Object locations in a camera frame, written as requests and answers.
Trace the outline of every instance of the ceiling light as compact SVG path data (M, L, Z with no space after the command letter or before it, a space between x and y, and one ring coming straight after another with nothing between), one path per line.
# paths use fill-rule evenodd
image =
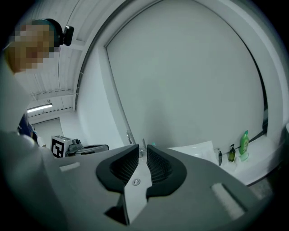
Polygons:
M48 107L52 107L52 103L30 108L30 109L27 110L27 113L30 113L30 112L33 112L33 111L38 111L38 110L45 109L45 108L48 108Z

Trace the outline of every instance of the green soap bottle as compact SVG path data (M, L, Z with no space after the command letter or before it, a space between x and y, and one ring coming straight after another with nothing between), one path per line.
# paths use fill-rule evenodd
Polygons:
M243 155L247 152L249 144L249 137L248 137L248 130L245 131L244 135L241 138L241 147L240 147L240 154Z
M229 157L228 157L228 161L233 162L235 160L235 154L236 154L236 150L234 148L235 144L231 145L231 151L229 152Z

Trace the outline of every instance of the person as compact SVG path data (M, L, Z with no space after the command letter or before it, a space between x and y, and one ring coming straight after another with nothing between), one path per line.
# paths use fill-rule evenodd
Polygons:
M3 50L0 59L0 85L3 87L0 103L9 108L1 112L0 130L18 131L19 134L31 137L36 143L37 140L43 143L28 121L27 106L30 97L15 80L14 75L36 69L50 52L58 52L62 41L61 26L53 19L32 20L16 28L12 41Z

